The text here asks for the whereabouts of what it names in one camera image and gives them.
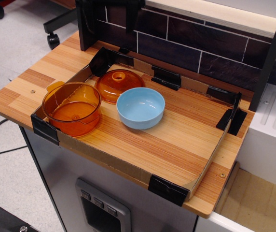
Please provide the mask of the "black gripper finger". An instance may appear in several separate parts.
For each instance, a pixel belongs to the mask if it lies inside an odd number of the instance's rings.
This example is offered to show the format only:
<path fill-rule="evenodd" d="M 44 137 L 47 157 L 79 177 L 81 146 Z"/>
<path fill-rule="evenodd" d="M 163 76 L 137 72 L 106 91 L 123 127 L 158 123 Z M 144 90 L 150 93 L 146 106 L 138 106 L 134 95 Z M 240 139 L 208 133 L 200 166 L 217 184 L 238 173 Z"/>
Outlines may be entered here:
<path fill-rule="evenodd" d="M 126 1 L 126 32 L 130 33 L 135 29 L 138 12 L 145 7 L 145 0 Z"/>
<path fill-rule="evenodd" d="M 82 0 L 81 1 L 83 16 L 87 28 L 90 32 L 95 32 L 95 1 L 94 0 Z"/>

